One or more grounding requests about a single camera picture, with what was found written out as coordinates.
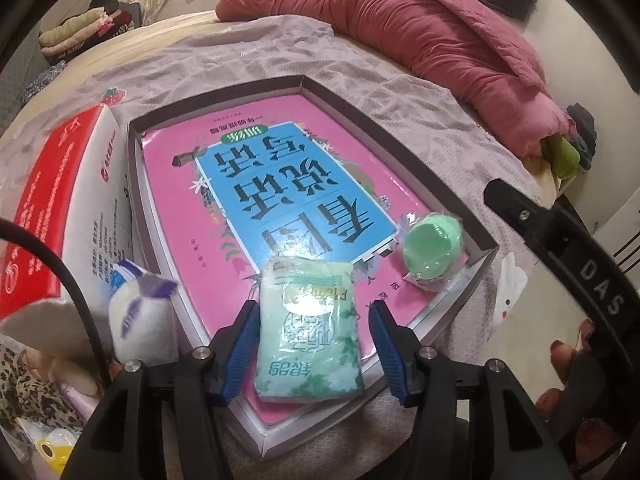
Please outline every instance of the green ball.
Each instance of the green ball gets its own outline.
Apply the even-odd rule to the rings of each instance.
[[[426,216],[411,228],[402,245],[407,270],[418,280],[441,277],[462,255],[463,235],[457,218],[445,214]]]

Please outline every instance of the white plush toy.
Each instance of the white plush toy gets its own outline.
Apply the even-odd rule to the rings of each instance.
[[[515,255],[513,253],[507,254],[502,260],[498,292],[495,297],[492,331],[507,317],[527,286],[527,281],[527,273],[521,267],[516,266]]]
[[[178,359],[174,308],[177,283],[147,272],[132,262],[114,266],[109,326],[116,359],[139,359],[148,366]]]

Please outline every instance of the green cloth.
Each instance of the green cloth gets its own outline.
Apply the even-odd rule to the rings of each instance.
[[[56,28],[43,32],[38,38],[40,46],[54,46],[66,40],[66,38],[71,38],[76,32],[100,18],[103,12],[104,7],[95,7],[95,9],[89,9],[79,16],[69,18],[65,23]]]
[[[551,172],[560,179],[578,172],[580,153],[560,134],[553,134],[540,141],[542,155],[551,165]]]
[[[315,402],[363,391],[351,264],[276,257],[260,279],[255,389]]]

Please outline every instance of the yellow object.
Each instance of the yellow object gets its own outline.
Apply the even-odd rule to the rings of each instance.
[[[67,430],[53,430],[49,435],[36,441],[36,449],[53,470],[61,474],[76,445],[76,437]]]
[[[564,180],[571,178],[580,168],[580,153],[560,134],[553,134],[540,141],[542,155],[551,164],[553,174]]]
[[[66,38],[71,38],[76,32],[100,18],[103,12],[104,7],[89,9],[87,12],[80,14],[80,16],[69,18],[62,25],[43,32],[38,38],[40,46],[54,46],[66,40]]]

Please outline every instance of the person's hand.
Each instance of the person's hand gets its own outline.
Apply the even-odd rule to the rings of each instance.
[[[593,329],[593,324],[588,320],[583,321],[580,325],[580,339],[582,347],[586,351],[591,349],[586,338]],[[577,353],[575,348],[561,341],[554,341],[551,344],[551,364],[562,384],[565,384],[569,377],[569,371]],[[549,420],[556,404],[558,404],[559,397],[560,390],[557,388],[551,388],[540,396],[536,402],[536,411],[543,420]],[[575,457],[580,465],[587,464],[611,449],[619,441],[620,437],[603,420],[589,418],[584,420],[578,429],[575,439]]]
[[[114,380],[123,368],[124,365],[121,365],[116,361],[109,363],[109,375],[111,376],[111,379]]]

